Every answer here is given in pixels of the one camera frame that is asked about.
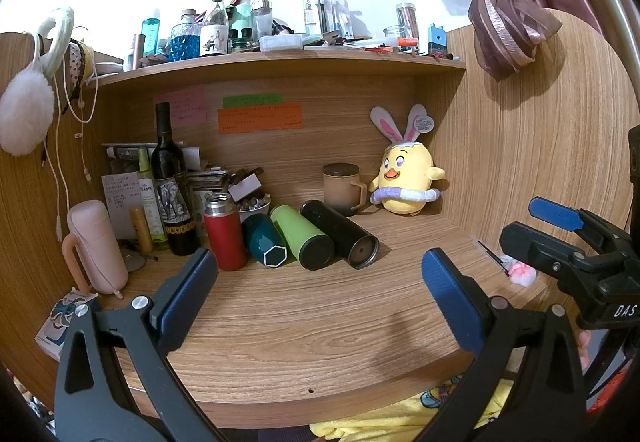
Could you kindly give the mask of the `black thermos tumbler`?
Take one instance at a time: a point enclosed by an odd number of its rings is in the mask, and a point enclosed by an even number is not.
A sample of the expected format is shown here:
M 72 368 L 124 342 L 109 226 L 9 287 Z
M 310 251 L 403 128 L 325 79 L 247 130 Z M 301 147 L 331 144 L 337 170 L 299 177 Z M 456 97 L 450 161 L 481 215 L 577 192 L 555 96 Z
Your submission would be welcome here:
M 306 201 L 300 214 L 332 240 L 335 257 L 344 259 L 353 269 L 363 269 L 378 258 L 378 237 L 323 201 Z

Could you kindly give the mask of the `teal hexagonal cup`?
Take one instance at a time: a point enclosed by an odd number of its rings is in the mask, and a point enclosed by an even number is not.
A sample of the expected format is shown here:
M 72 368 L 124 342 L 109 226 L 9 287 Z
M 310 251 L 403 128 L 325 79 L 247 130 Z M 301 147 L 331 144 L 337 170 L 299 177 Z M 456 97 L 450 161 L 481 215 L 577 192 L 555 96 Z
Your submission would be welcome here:
M 267 267 L 279 267 L 288 261 L 288 246 L 270 217 L 254 214 L 242 222 L 245 246 L 250 255 Z

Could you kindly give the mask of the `black pen with pink charm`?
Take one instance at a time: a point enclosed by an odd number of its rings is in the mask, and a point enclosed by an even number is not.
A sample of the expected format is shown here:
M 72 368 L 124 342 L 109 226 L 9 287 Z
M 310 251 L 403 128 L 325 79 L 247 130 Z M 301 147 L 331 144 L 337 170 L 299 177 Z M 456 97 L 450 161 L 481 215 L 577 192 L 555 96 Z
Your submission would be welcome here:
M 478 239 L 476 240 L 476 243 L 480 246 L 480 249 L 484 250 L 492 261 L 498 264 L 503 274 L 510 279 L 512 284 L 527 288 L 535 283 L 537 277 L 536 269 L 526 263 L 515 260 L 508 255 L 498 257 L 497 254 L 493 253 L 488 246 Z

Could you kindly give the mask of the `cartoon card packet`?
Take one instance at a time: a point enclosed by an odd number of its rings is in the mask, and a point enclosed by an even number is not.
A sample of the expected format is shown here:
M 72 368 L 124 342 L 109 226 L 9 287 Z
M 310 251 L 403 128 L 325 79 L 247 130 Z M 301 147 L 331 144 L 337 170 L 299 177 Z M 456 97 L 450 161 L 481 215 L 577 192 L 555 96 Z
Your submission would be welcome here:
M 66 339 L 66 330 L 75 317 L 76 309 L 83 304 L 92 306 L 96 298 L 98 298 L 96 293 L 82 293 L 73 288 L 67 295 L 56 301 L 35 336 L 38 347 L 58 362 Z

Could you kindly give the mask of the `yellow tube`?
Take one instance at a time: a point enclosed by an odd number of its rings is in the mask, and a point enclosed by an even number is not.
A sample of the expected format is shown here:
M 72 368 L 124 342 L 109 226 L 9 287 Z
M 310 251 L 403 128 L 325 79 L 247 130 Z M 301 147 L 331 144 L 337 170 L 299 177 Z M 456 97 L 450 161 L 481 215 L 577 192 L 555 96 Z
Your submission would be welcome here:
M 153 252 L 153 242 L 146 225 L 145 215 L 141 207 L 131 207 L 129 209 L 132 227 L 136 233 L 137 242 L 142 254 L 151 254 Z

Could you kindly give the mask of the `yellow cartoon cloth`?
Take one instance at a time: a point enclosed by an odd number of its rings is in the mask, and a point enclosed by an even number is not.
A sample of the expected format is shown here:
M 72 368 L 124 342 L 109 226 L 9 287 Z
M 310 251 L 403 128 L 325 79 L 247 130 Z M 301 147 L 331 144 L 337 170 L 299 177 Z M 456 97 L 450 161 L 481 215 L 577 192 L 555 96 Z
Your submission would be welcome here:
M 413 441 L 457 390 L 462 375 L 431 390 L 370 412 L 328 422 L 315 422 L 310 431 L 325 441 Z

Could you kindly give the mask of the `yellow chick plush toy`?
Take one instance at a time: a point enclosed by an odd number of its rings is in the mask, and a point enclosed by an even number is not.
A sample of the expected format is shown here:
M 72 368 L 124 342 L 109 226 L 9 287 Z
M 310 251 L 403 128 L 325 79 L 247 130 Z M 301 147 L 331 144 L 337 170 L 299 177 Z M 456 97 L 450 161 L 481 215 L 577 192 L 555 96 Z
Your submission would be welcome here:
M 409 111 L 404 133 L 382 107 L 371 109 L 370 120 L 390 140 L 390 146 L 385 148 L 378 175 L 369 184 L 369 201 L 393 214 L 419 214 L 440 197 L 433 183 L 445 178 L 445 171 L 436 167 L 419 139 L 434 129 L 433 118 L 422 104 L 416 104 Z

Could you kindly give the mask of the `red thermos bottle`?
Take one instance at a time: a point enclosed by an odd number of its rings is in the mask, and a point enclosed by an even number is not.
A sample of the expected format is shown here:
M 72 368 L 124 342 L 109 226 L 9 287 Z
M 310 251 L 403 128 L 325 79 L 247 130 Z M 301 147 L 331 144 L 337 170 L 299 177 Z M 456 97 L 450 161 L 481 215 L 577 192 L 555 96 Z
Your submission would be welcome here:
M 242 269 L 248 257 L 239 210 L 232 197 L 227 193 L 210 195 L 205 202 L 204 222 L 218 269 L 227 272 Z

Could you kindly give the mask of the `white paper note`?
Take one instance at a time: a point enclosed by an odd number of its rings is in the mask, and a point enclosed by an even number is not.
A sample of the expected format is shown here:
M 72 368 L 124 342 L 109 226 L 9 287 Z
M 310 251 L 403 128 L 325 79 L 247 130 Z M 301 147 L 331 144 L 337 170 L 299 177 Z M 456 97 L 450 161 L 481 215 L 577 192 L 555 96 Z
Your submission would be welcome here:
M 103 175 L 104 197 L 111 225 L 117 240 L 137 238 L 130 217 L 130 209 L 142 207 L 138 174 L 136 172 Z

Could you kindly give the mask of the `dark wine bottle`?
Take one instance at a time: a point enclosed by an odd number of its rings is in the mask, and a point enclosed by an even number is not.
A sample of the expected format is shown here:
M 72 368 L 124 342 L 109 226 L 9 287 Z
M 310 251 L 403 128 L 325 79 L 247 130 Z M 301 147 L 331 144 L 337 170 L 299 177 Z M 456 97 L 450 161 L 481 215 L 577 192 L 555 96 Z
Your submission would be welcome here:
M 194 218 L 183 194 L 186 160 L 172 137 L 170 105 L 155 105 L 157 144 L 152 152 L 151 168 L 160 219 L 170 251 L 179 257 L 191 255 L 201 246 Z

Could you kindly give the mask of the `green lotion bottle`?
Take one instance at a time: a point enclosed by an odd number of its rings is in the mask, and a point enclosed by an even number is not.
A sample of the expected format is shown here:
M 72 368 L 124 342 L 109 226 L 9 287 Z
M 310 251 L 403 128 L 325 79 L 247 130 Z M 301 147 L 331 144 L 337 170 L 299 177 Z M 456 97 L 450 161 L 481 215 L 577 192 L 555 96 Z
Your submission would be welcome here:
M 152 242 L 166 243 L 167 236 L 162 219 L 160 218 L 160 209 L 158 209 L 148 147 L 141 146 L 138 148 L 138 161 L 138 184 L 140 188 L 142 208 Z

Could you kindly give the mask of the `beige lidded mug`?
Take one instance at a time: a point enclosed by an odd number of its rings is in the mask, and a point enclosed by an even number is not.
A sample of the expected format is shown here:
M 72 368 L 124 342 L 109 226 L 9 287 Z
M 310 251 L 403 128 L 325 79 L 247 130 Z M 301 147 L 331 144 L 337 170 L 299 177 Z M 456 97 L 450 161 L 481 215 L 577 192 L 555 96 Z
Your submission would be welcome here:
M 368 189 L 360 180 L 358 165 L 329 163 L 322 167 L 323 201 L 330 208 L 350 217 L 368 201 Z

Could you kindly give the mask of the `blue pencil sharpener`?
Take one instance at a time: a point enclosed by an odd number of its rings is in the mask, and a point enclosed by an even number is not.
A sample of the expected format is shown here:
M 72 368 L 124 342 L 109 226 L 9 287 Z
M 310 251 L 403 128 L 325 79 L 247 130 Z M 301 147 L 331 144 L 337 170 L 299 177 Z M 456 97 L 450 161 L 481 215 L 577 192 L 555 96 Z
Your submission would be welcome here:
M 443 27 L 437 27 L 436 24 L 431 24 L 428 27 L 427 48 L 430 55 L 446 56 L 448 54 L 447 35 Z

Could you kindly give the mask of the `white bowl of trinkets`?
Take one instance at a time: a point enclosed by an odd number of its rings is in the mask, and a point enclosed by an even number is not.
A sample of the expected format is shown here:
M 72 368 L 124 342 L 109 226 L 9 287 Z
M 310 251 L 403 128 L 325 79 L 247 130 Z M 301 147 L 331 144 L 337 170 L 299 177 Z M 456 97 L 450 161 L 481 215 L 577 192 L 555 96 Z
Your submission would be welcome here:
M 263 194 L 262 197 L 246 197 L 240 202 L 240 220 L 244 222 L 249 217 L 257 214 L 268 215 L 270 205 L 270 194 Z

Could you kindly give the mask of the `green thermos tumbler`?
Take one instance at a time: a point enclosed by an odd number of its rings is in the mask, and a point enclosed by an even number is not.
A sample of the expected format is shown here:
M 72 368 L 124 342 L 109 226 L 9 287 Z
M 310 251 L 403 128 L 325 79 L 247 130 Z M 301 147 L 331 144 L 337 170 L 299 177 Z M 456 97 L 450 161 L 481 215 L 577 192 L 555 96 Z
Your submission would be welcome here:
M 275 207 L 270 212 L 270 219 L 304 269 L 317 271 L 330 264 L 334 254 L 331 238 L 293 207 Z

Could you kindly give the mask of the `small white box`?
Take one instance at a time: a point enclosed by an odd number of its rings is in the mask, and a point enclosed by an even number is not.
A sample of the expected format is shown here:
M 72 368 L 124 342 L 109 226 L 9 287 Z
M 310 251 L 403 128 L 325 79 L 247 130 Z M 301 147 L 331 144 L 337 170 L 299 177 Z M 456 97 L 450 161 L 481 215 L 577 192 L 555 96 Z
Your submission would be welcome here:
M 253 194 L 261 188 L 262 183 L 260 183 L 258 176 L 255 173 L 252 173 L 249 176 L 244 177 L 244 179 L 240 180 L 238 183 L 230 185 L 228 193 L 235 202 L 240 202 L 248 195 Z

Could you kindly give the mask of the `pink sticky note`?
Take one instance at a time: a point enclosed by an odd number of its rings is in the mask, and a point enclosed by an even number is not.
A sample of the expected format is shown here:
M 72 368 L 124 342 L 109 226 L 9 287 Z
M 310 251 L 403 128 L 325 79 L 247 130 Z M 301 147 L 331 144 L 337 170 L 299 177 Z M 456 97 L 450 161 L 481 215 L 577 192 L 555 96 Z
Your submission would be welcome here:
M 154 102 L 155 104 L 168 102 L 171 124 L 175 128 L 183 128 L 206 121 L 205 90 L 201 86 L 155 95 Z

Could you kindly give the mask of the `white fluffy earmuffs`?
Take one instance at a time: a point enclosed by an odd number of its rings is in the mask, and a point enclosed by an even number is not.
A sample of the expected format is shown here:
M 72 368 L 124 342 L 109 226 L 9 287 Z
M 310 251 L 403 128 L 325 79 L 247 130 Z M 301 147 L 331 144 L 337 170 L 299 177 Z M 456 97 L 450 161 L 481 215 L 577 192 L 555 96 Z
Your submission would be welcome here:
M 1 149 L 12 156 L 30 154 L 47 136 L 55 107 L 50 81 L 63 62 L 74 22 L 73 9 L 66 7 L 40 24 L 32 32 L 32 60 L 1 95 Z

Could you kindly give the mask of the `orange sticky note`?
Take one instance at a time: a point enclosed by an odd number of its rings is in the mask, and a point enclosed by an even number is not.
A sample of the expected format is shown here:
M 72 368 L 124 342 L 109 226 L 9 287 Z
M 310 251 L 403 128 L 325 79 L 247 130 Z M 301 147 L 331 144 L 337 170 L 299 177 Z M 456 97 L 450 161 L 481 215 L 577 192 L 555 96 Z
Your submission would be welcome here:
M 298 102 L 219 109 L 217 117 L 219 134 L 299 130 L 304 127 L 302 105 Z

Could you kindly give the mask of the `green sticky note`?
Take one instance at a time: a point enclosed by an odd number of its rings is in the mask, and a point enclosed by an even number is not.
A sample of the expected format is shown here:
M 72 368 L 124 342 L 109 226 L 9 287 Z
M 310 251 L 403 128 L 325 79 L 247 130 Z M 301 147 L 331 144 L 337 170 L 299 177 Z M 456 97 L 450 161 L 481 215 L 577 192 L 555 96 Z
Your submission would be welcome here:
M 245 94 L 226 96 L 222 100 L 222 108 L 245 108 L 254 106 L 279 105 L 282 102 L 282 95 L 277 93 Z

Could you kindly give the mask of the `blue glass jar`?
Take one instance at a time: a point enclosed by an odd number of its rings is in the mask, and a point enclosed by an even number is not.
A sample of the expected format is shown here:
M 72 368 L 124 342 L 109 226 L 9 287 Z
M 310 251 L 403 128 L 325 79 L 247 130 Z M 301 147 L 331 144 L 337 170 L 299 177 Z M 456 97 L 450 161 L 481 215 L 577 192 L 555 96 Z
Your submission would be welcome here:
M 182 12 L 180 22 L 172 27 L 168 45 L 171 61 L 200 57 L 201 25 L 195 19 L 196 11 L 187 8 Z

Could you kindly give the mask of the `teal slim bottle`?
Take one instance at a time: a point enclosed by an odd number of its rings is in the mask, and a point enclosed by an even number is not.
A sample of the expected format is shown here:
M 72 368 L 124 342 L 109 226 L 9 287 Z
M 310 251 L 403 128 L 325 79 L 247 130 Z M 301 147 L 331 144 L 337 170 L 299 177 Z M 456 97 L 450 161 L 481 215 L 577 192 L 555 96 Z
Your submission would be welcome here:
M 152 16 L 143 20 L 141 34 L 144 36 L 143 56 L 153 55 L 157 49 L 160 34 L 160 18 Z

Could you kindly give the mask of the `white labelled liquor bottle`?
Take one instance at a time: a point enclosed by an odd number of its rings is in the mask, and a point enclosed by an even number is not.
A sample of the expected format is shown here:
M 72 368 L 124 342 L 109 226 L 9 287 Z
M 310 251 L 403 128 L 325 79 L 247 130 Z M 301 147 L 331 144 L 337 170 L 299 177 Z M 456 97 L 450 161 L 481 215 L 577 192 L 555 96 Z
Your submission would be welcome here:
M 201 25 L 200 56 L 228 53 L 229 19 L 224 0 L 212 0 Z

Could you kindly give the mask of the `green spray bottle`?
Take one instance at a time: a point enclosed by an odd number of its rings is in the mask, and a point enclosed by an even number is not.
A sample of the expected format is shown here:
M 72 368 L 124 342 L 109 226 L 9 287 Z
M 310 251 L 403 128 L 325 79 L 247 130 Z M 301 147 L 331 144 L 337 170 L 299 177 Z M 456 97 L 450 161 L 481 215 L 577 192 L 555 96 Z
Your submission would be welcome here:
M 250 0 L 232 0 L 229 16 L 229 40 L 231 50 L 242 50 L 252 44 L 252 2 Z

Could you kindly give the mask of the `pink handled bottle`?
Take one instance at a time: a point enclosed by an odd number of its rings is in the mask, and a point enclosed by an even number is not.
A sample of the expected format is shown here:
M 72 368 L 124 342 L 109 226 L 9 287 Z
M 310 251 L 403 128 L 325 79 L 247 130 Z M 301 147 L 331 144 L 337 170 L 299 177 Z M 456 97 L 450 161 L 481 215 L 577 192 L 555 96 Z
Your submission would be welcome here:
M 77 289 L 121 299 L 128 271 L 104 203 L 86 200 L 71 207 L 67 227 L 62 256 Z

